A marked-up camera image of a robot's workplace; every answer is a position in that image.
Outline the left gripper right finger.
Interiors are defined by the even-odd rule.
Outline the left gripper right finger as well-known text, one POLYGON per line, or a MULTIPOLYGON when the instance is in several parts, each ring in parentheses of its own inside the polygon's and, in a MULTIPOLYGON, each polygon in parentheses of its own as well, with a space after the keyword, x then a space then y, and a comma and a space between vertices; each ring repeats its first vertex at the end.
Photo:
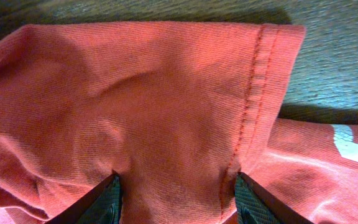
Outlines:
POLYGON ((240 224, 312 224, 243 172, 237 173, 234 196, 240 224))

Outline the orange t-shirt with white logo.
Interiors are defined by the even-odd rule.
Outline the orange t-shirt with white logo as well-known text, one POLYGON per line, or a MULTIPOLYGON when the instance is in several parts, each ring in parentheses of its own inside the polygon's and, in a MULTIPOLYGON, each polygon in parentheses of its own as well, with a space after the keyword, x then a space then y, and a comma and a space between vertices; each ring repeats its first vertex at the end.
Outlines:
POLYGON ((358 125, 280 119, 294 25, 27 25, 0 40, 0 223, 45 223, 111 174, 123 223, 224 223, 249 174, 313 223, 358 223, 358 125))

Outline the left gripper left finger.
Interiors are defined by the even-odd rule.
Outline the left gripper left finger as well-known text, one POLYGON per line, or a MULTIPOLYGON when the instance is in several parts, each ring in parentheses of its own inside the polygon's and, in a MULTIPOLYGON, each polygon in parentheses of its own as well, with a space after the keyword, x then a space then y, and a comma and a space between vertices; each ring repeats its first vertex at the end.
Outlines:
POLYGON ((47 224, 119 224, 121 209, 120 178, 112 174, 47 224))

